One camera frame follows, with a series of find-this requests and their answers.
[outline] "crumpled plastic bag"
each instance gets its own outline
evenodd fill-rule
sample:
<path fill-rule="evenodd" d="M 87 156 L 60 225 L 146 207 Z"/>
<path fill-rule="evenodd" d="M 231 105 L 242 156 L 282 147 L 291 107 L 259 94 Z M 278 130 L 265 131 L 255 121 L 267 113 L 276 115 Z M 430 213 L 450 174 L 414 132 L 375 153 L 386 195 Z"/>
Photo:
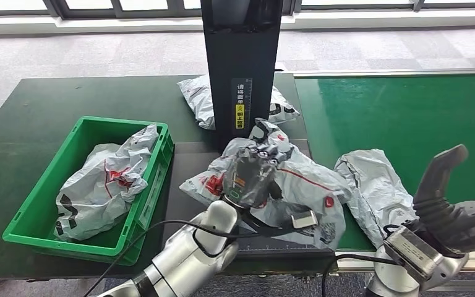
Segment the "crumpled plastic bag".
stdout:
<path fill-rule="evenodd" d="M 345 179 L 314 163 L 297 146 L 289 143 L 287 135 L 279 127 L 264 119 L 256 119 L 250 138 L 231 140 L 222 156 L 212 161 L 207 171 L 188 179 L 179 188 L 208 206 L 220 198 L 223 174 L 240 147 L 256 142 L 277 145 L 279 151 L 289 155 L 274 175 L 278 190 L 275 193 L 271 191 L 267 203 L 251 209 L 251 214 L 270 226 L 281 226 L 290 220 L 290 215 L 311 209 L 318 218 L 318 227 L 275 238 L 311 244 L 320 249 L 336 249 L 346 228 L 341 204 L 351 196 Z"/>
<path fill-rule="evenodd" d="M 117 224 L 148 186 L 142 176 L 158 136 L 151 124 L 123 145 L 96 145 L 59 191 L 54 235 L 63 241 L 85 240 Z"/>
<path fill-rule="evenodd" d="M 400 225 L 417 218 L 413 197 L 401 184 L 383 150 L 355 150 L 341 156 L 334 166 L 349 183 L 353 197 L 349 207 L 357 224 L 379 248 L 386 234 L 385 225 Z"/>
<path fill-rule="evenodd" d="M 215 130 L 214 107 L 210 92 L 210 78 L 208 74 L 195 79 L 186 79 L 178 82 L 181 93 L 190 106 L 196 121 L 203 129 Z M 270 98 L 270 112 L 268 120 L 274 124 L 281 124 L 299 116 L 299 112 L 283 97 L 276 87 L 272 87 Z"/>

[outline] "plastic mailer bag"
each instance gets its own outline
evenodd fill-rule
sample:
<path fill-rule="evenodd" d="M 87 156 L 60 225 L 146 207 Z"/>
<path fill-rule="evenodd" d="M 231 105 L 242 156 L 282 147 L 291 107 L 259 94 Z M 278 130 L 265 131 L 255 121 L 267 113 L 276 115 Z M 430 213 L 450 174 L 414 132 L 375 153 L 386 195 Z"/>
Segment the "plastic mailer bag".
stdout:
<path fill-rule="evenodd" d="M 349 183 L 353 196 L 349 207 L 357 224 L 379 248 L 385 225 L 414 220 L 413 197 L 401 184 L 383 150 L 355 150 L 336 162 L 334 170 Z"/>
<path fill-rule="evenodd" d="M 158 136 L 151 124 L 123 145 L 96 145 L 59 191 L 54 235 L 64 241 L 85 240 L 117 224 L 148 185 L 142 176 Z"/>
<path fill-rule="evenodd" d="M 178 86 L 190 109 L 194 112 L 195 120 L 199 122 L 199 126 L 203 129 L 215 130 L 214 107 L 208 74 L 180 81 Z M 268 120 L 274 124 L 281 124 L 298 116 L 299 112 L 273 86 Z"/>
<path fill-rule="evenodd" d="M 250 138 L 231 140 L 222 156 L 212 161 L 207 171 L 188 179 L 179 188 L 209 205 L 220 198 L 222 177 L 238 148 L 256 142 L 277 145 L 279 151 L 289 155 L 289 159 L 282 162 L 275 173 L 274 181 L 278 189 L 270 191 L 267 203 L 251 209 L 251 214 L 270 226 L 281 226 L 290 222 L 290 215 L 313 210 L 319 221 L 317 227 L 275 238 L 311 244 L 320 249 L 336 249 L 346 228 L 341 203 L 351 196 L 345 179 L 314 163 L 289 143 L 283 131 L 266 120 L 256 119 Z"/>

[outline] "black cable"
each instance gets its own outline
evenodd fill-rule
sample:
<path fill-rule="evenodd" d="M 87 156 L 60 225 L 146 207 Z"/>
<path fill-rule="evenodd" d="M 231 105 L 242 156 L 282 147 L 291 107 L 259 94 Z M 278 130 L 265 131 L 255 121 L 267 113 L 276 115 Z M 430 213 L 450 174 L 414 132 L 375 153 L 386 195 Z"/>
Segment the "black cable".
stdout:
<path fill-rule="evenodd" d="M 226 238 L 232 238 L 232 239 L 237 239 L 237 238 L 251 238 L 251 237 L 259 237 L 261 236 L 261 234 L 259 233 L 249 233 L 249 234 L 231 234 L 231 233 L 225 233 L 225 232 L 219 232 L 217 230 L 213 230 L 213 229 L 208 229 L 206 227 L 203 227 L 203 226 L 200 226 L 198 224 L 195 224 L 195 223 L 192 223 L 190 221 L 184 221 L 184 220 L 166 220 L 166 221 L 160 221 L 158 223 L 155 223 L 154 225 L 148 227 L 148 229 L 146 229 L 143 233 L 139 234 L 135 240 L 133 242 L 131 242 L 118 256 L 117 258 L 114 260 L 114 262 L 112 262 L 110 264 L 110 266 L 108 266 L 108 268 L 105 270 L 105 272 L 103 272 L 103 274 L 101 274 L 101 276 L 95 281 L 95 283 L 92 285 L 92 287 L 90 289 L 88 289 L 88 291 L 83 295 L 83 297 L 87 297 L 92 291 L 93 289 L 95 289 L 95 287 L 105 278 L 106 274 L 123 258 L 123 256 L 128 252 L 129 249 L 131 249 L 141 238 L 143 238 L 143 236 L 145 234 L 147 234 L 151 229 L 155 228 L 155 227 L 158 227 L 160 225 L 164 225 L 164 224 L 170 224 L 170 223 L 177 223 L 177 224 L 183 224 L 183 225 L 189 225 L 189 226 L 192 226 L 196 229 L 200 229 L 200 230 L 203 230 L 207 233 L 210 233 L 210 234 L 213 234 L 213 235 L 216 235 L 216 236 L 221 236 L 221 237 L 226 237 Z"/>
<path fill-rule="evenodd" d="M 396 229 L 396 228 L 399 228 L 400 226 L 398 225 L 392 225 L 392 224 L 389 224 L 389 225 L 385 225 L 383 227 L 383 230 L 385 231 L 385 233 L 387 234 L 387 236 L 390 236 L 392 234 L 392 231 L 389 230 L 389 228 L 393 228 L 393 229 Z"/>
<path fill-rule="evenodd" d="M 388 260 L 388 259 L 383 259 L 383 258 L 376 258 L 376 257 L 369 257 L 369 256 L 362 256 L 362 255 L 357 255 L 357 254 L 342 254 L 339 256 L 334 256 L 333 259 L 328 262 L 325 265 L 325 270 L 323 271 L 323 277 L 321 279 L 321 296 L 326 297 L 327 295 L 327 287 L 325 286 L 325 279 L 327 277 L 328 272 L 332 268 L 332 265 L 334 265 L 335 262 L 341 259 L 345 258 L 351 258 L 351 259 L 357 259 L 357 260 L 363 260 L 363 261 L 371 261 L 371 262 L 378 262 L 378 263 L 384 263 L 384 264 L 390 264 L 390 265 L 399 265 L 393 260 Z"/>

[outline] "dark green table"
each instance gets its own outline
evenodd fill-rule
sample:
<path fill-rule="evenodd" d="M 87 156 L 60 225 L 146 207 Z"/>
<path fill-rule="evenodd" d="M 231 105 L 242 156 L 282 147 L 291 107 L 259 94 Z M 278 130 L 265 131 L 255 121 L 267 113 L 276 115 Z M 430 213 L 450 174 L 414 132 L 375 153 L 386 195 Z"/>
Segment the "dark green table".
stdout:
<path fill-rule="evenodd" d="M 158 222 L 165 214 L 190 219 L 203 210 L 200 203 L 178 190 L 180 182 L 206 170 L 210 161 L 218 157 L 210 145 L 215 134 L 196 125 L 176 85 L 192 77 L 25 79 L 18 84 L 0 109 L 0 278 L 96 277 L 105 270 L 106 264 L 37 254 L 28 246 L 1 239 L 3 230 L 81 116 L 167 123 L 176 143 L 176 155 L 167 180 L 170 187 L 162 191 L 153 220 Z M 275 85 L 300 108 L 291 74 L 276 75 Z M 282 127 L 292 139 L 306 139 L 302 118 Z M 170 193 L 179 203 L 169 201 L 168 189 L 173 189 Z M 188 203 L 193 207 L 182 207 Z M 171 213 L 167 204 L 172 204 L 176 211 Z M 181 214 L 183 209 L 190 212 Z M 161 246 L 158 235 L 154 232 L 147 236 L 136 265 L 116 267 L 110 275 L 130 277 L 145 268 Z M 289 272 L 306 267 L 297 260 L 283 265 L 279 261 L 266 263 L 264 256 L 257 256 L 236 261 L 228 271 Z"/>
<path fill-rule="evenodd" d="M 317 163 L 333 168 L 344 153 L 380 148 L 413 195 L 434 155 L 465 144 L 469 158 L 453 171 L 447 197 L 475 199 L 475 72 L 302 74 L 296 86 Z M 339 249 L 373 251 L 345 215 Z"/>
<path fill-rule="evenodd" d="M 18 84 L 0 109 L 0 278 L 93 277 L 106 268 L 102 263 L 36 254 L 29 247 L 1 239 L 2 231 L 83 115 L 169 124 L 178 146 L 167 177 L 170 192 L 161 193 L 154 221 L 170 215 L 166 198 L 177 186 L 172 180 L 180 179 L 178 174 L 188 167 L 189 160 L 207 163 L 217 155 L 210 146 L 213 133 L 194 124 L 176 87 L 177 81 L 187 77 L 191 76 L 27 79 Z M 475 74 L 296 78 L 301 106 L 290 74 L 276 75 L 275 85 L 296 108 L 301 107 L 305 124 L 300 118 L 281 127 L 293 140 L 308 138 L 316 161 L 332 167 L 350 150 L 384 149 L 407 190 L 414 193 L 429 159 L 461 142 L 471 155 L 455 171 L 448 195 L 453 201 L 475 199 Z M 163 112 L 162 106 L 171 111 Z M 196 173 L 202 168 L 188 170 Z M 372 247 L 348 211 L 346 219 L 348 230 L 341 250 L 371 254 Z M 111 276 L 128 277 L 141 271 L 160 247 L 155 236 L 147 237 L 135 266 L 116 267 Z M 236 261 L 228 272 L 318 272 L 323 263 L 323 259 L 295 259 L 267 262 L 259 255 Z M 340 263 L 344 271 L 371 267 L 365 262 Z M 475 270 L 475 253 L 466 267 Z"/>

